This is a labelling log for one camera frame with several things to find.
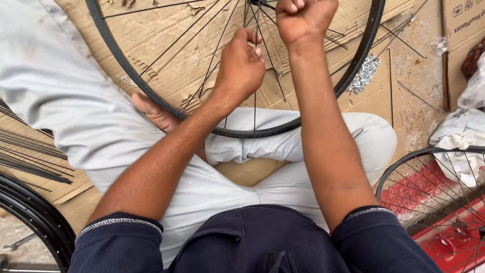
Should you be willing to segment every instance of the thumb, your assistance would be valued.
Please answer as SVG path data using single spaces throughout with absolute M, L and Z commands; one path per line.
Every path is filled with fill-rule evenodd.
M 262 62 L 264 64 L 265 62 L 261 48 L 252 49 L 249 53 L 249 60 L 251 62 Z

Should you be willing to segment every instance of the person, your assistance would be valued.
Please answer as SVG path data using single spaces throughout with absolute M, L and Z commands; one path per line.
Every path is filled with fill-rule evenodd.
M 229 129 L 252 129 L 238 106 L 265 73 L 253 31 L 235 32 L 213 92 L 181 122 L 143 94 L 127 98 L 53 0 L 3 0 L 0 96 L 31 127 L 51 129 L 104 194 L 69 272 L 440 272 L 373 195 L 395 151 L 392 128 L 339 111 L 323 49 L 337 7 L 279 0 L 300 112 L 258 109 L 257 129 L 299 115 L 302 126 L 232 139 L 211 131 L 228 115 Z M 212 167 L 254 157 L 290 163 L 252 188 Z

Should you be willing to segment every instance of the light gray pants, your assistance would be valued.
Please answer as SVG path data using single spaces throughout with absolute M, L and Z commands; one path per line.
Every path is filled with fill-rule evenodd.
M 123 94 L 53 0 L 2 0 L 0 96 L 31 127 L 51 129 L 55 145 L 68 155 L 70 164 L 85 170 L 102 193 L 165 135 Z M 252 111 L 236 109 L 228 128 L 252 130 Z M 298 116 L 293 111 L 258 109 L 257 127 L 269 128 Z M 394 154 L 394 131 L 375 115 L 346 113 L 343 117 L 351 133 L 363 129 L 356 142 L 373 185 Z M 210 135 L 206 154 L 209 164 L 196 155 L 192 158 L 162 219 L 166 266 L 202 223 L 228 209 L 285 205 L 326 228 L 303 162 L 300 129 L 262 139 Z M 292 163 L 253 188 L 234 184 L 211 166 L 253 157 Z

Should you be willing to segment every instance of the man's right hand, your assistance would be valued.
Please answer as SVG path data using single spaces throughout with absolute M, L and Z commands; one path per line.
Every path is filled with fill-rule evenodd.
M 338 6 L 338 0 L 279 0 L 276 24 L 288 50 L 309 41 L 323 42 Z

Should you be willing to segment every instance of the wrench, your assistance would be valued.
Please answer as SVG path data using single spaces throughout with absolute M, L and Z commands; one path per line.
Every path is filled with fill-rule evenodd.
M 27 242 L 28 240 L 36 237 L 37 235 L 35 233 L 32 233 L 30 235 L 28 235 L 27 237 L 25 238 L 22 238 L 16 242 L 13 242 L 13 243 L 9 243 L 9 244 L 6 244 L 3 246 L 3 249 L 10 249 L 10 251 L 14 251 L 15 249 L 18 248 L 18 246 L 20 246 L 21 244 Z

